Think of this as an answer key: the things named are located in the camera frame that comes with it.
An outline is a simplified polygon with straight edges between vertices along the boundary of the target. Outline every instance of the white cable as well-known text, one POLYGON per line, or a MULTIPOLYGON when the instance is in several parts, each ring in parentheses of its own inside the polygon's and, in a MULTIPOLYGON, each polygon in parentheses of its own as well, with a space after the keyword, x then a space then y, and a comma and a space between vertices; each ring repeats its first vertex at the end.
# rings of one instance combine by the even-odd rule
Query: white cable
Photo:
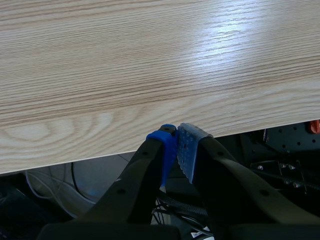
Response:
POLYGON ((43 175, 43 176, 46 176, 47 178, 52 178, 53 180, 57 181, 57 182, 60 182, 61 184, 63 185, 66 185, 68 188, 70 188, 72 191, 74 191, 80 198, 82 198, 84 201, 90 203, 90 204, 96 204, 95 201, 91 201, 87 198, 85 198, 84 196, 82 196, 80 193, 77 192, 77 190, 74 189, 74 187, 72 185, 70 185, 69 183, 65 182, 65 181, 62 181, 61 179, 58 179, 56 177, 51 177, 50 175, 44 173, 44 172, 41 172, 41 171, 33 171, 33 170, 29 170, 28 171, 29 173, 34 173, 34 174, 40 174, 40 175, 43 175))
POLYGON ((56 197, 55 196, 55 194, 54 194, 54 192, 51 190, 51 188, 47 185, 47 184, 45 184, 40 178, 38 178, 37 176, 35 176, 35 175, 33 175, 32 173, 28 173, 27 171, 25 171, 25 174, 26 174, 26 181, 27 181, 27 183, 28 183, 28 185, 29 185, 29 187, 30 187, 30 190, 33 192, 33 194, 34 195, 36 195, 37 197, 39 197, 40 195, 38 195, 37 193, 36 193, 36 191, 34 190, 34 188, 32 187, 32 185, 30 184, 30 181, 29 181, 29 179, 28 179, 28 174, 30 174, 30 176, 31 177, 33 177, 33 178, 35 178, 36 180, 38 180, 39 181, 39 183, 41 183, 43 186, 45 186, 47 189, 48 189, 48 191, 51 193, 51 195, 52 195, 52 198, 54 198, 55 200, 56 200, 56 202, 59 204, 59 206, 67 213, 67 214, 69 214, 71 217, 73 217, 73 218, 77 218, 78 216, 77 215, 75 215, 75 214, 73 214, 72 212, 70 212, 70 211, 68 211, 66 208, 65 208, 65 206, 64 206, 64 204, 61 202, 61 200, 58 198, 58 197, 56 197))
MULTIPOLYGON (((56 195, 56 196, 57 196, 58 193, 60 192, 60 190, 61 190, 61 188, 62 188, 62 185, 63 185, 63 183, 64 183, 65 180, 66 180, 66 165, 63 164, 63 166, 64 166, 64 168, 63 168, 63 170, 64 170, 64 171, 63 171, 63 179, 62 179, 62 182, 60 182, 57 190, 55 191, 55 195, 56 195)), ((52 174, 52 172, 51 172, 50 166, 48 166, 48 170, 49 170, 49 173, 50 173, 50 177, 51 177, 51 181, 52 181, 52 186, 53 186, 54 189, 56 189, 55 182, 54 182, 54 180, 53 180, 53 174, 52 174)))
POLYGON ((30 187, 31 192, 33 192, 33 194, 35 196, 37 196, 40 199, 52 199, 52 198, 54 198, 55 194, 53 192, 51 194, 52 196, 41 196, 34 190, 34 188, 31 185, 30 179, 29 179, 28 171, 25 171, 25 178, 26 178, 26 182, 28 183, 28 185, 30 187))

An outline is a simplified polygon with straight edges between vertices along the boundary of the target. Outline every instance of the wire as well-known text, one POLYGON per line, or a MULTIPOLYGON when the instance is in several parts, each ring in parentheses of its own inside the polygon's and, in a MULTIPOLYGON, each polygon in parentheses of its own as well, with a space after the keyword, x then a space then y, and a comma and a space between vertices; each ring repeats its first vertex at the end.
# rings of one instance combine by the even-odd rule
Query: wire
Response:
MULTIPOLYGON (((63 164, 63 167, 64 167, 64 168, 63 168, 63 179, 62 179, 62 182, 60 182, 60 184, 59 184, 59 186, 58 186, 58 188, 57 188, 57 190, 56 190, 56 194, 59 193, 59 191, 61 190, 61 188, 62 188, 62 186, 63 186, 63 183, 64 183, 65 180, 66 180, 66 165, 63 164)), ((52 185, 55 186, 55 182, 54 182, 54 180, 53 180, 53 174, 52 174, 52 172, 51 172, 51 167, 50 167, 50 166, 48 166, 48 170, 49 170, 49 174, 50 174, 50 177, 51 177, 52 185)))
POLYGON ((254 168, 250 168, 250 170, 253 171, 253 172, 255 172, 255 173, 257 173, 257 174, 265 175, 265 176, 268 176, 268 177, 271 177, 271 178, 275 178, 275 179, 281 179, 281 180, 286 180, 286 181, 294 182, 294 183, 301 184, 301 185, 305 185, 305 186, 307 186, 307 187, 310 187, 310 188, 313 188, 313 189, 316 189, 316 190, 319 190, 319 191, 320 191, 320 186, 319 186, 319 185, 316 185, 316 184, 313 184, 313 183, 309 183, 309 182, 306 182, 306 181, 297 180, 297 179, 294 179, 294 178, 291 178, 291 177, 279 176, 279 175, 276 175, 276 174, 264 172, 264 171, 262 171, 262 170, 258 170, 258 169, 254 169, 254 168))
POLYGON ((193 240, 204 240, 207 238, 210 238, 210 236, 201 234, 199 236, 196 236, 193 240))
POLYGON ((68 211, 64 204, 62 203, 62 201, 60 200, 60 198, 58 198, 57 196, 55 196, 54 192, 51 190, 51 188, 45 184, 40 178, 38 178, 37 176, 33 175, 32 173, 28 173, 27 171, 25 171, 25 174, 26 174, 26 182, 28 183, 29 185, 29 188, 31 190, 31 192, 36 195, 37 197, 40 196, 36 193, 36 191, 34 190, 34 188, 32 187, 30 181, 29 181, 29 177, 28 174, 30 174, 31 177, 33 177, 34 179, 36 179, 37 181, 39 181, 39 183, 41 183, 44 187, 46 187, 48 189, 48 191, 51 193, 52 197, 51 198, 54 198, 56 200, 56 202, 58 203, 58 205, 67 213, 69 214, 71 217, 73 218, 77 218, 78 216, 73 214, 72 212, 68 211))
POLYGON ((55 178, 55 177, 51 177, 49 176, 48 174, 44 173, 44 172, 40 172, 40 171, 33 171, 33 170, 29 170, 28 171, 29 173, 35 173, 35 174, 40 174, 40 175, 43 175, 43 176, 46 176, 47 178, 52 178, 53 180, 57 181, 57 182, 60 182, 62 183, 63 185, 67 186, 68 188, 70 188, 73 192, 75 192, 80 198, 82 198, 84 201, 90 203, 90 204, 96 204, 95 201, 92 201, 86 197, 83 197, 81 194, 79 194, 72 185, 70 185, 69 183, 65 182, 65 181, 62 181, 61 179, 58 179, 58 178, 55 178))
POLYGON ((84 197, 85 199, 89 200, 89 198, 87 198, 85 195, 83 195, 78 186, 77 186, 77 183, 76 183, 76 178, 75 178, 75 171, 74 171, 74 163, 71 162, 71 176, 72 176, 72 181, 73 181, 73 185, 74 185, 74 189, 82 196, 84 197))
POLYGON ((186 212, 208 216, 207 210, 203 207, 193 206, 189 205, 180 201, 177 201, 171 197, 169 197, 167 194, 165 194, 163 191, 158 191, 157 198, 161 203, 165 203, 171 207, 175 207, 177 209, 185 210, 186 212))
MULTIPOLYGON (((156 198, 156 204, 157 204, 157 206, 155 206, 155 208, 160 208, 161 209, 162 205, 160 204, 158 198, 156 198)), ((162 217, 162 224, 165 224, 165 218, 164 218, 163 213, 161 213, 161 217, 162 217)))
POLYGON ((176 212, 174 212, 173 210, 171 210, 168 206, 166 206, 165 204, 162 205, 162 207, 167 210, 169 213, 171 213, 173 216, 175 216, 176 218, 178 218, 180 221, 184 222, 185 224, 189 225, 189 227, 191 227, 192 229, 198 231, 199 233, 208 235, 213 237, 213 234, 210 231, 207 230, 203 230, 200 227, 197 227, 195 225, 193 225, 192 223, 190 223, 189 221, 185 220, 182 216, 180 216, 179 214, 177 214, 176 212))
POLYGON ((38 193, 36 193, 36 191, 34 190, 34 188, 33 188, 32 185, 31 185, 28 171, 25 171, 25 179, 26 179, 26 182, 28 183, 28 185, 29 185, 29 187, 30 187, 31 192, 32 192, 36 197, 38 197, 39 199, 52 199, 52 198, 54 198, 54 197, 57 195, 57 193, 53 193, 53 192, 51 191, 51 189, 49 190, 49 192, 51 192, 51 196, 41 196, 41 195, 39 195, 38 193))
POLYGON ((157 216, 155 214, 152 214, 157 224, 161 225, 161 222, 158 220, 157 216))
MULTIPOLYGON (((154 209, 154 210, 152 211, 152 213, 153 213, 153 212, 172 215, 171 212, 169 212, 169 211, 167 211, 167 210, 163 210, 163 209, 154 209)), ((199 225, 199 227, 201 227, 201 228, 203 228, 203 229, 206 227, 206 226, 203 225, 200 221, 198 221, 197 219, 195 219, 195 218, 192 217, 192 216, 189 216, 189 215, 186 215, 186 214, 181 214, 181 213, 179 213, 179 215, 180 215, 181 217, 183 217, 184 219, 189 220, 189 221, 191 221, 191 222, 199 225)))

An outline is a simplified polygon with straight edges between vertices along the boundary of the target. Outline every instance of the blue gripper pad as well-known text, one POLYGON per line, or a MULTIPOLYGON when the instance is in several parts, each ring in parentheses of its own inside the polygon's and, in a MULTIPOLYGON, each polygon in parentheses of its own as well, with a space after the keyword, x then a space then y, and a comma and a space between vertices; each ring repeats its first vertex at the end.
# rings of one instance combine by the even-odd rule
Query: blue gripper pad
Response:
POLYGON ((178 127, 177 159, 185 176, 192 184, 196 165, 198 142, 211 134, 190 123, 178 127))

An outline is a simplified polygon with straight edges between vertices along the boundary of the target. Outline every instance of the orange object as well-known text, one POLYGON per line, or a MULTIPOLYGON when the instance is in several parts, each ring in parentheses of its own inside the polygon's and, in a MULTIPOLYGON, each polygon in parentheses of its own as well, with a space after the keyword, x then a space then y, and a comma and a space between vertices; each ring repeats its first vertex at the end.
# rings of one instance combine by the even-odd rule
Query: orange object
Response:
POLYGON ((309 125, 309 130, 313 134, 320 134, 320 122, 319 120, 311 121, 309 125))

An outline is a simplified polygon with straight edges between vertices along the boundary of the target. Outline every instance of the wood grain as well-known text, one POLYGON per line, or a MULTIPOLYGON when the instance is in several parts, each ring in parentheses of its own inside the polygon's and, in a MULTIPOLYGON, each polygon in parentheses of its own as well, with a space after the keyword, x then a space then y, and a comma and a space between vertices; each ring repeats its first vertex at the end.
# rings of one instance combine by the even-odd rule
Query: wood grain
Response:
POLYGON ((0 173, 320 119, 316 0, 0 0, 0 173))

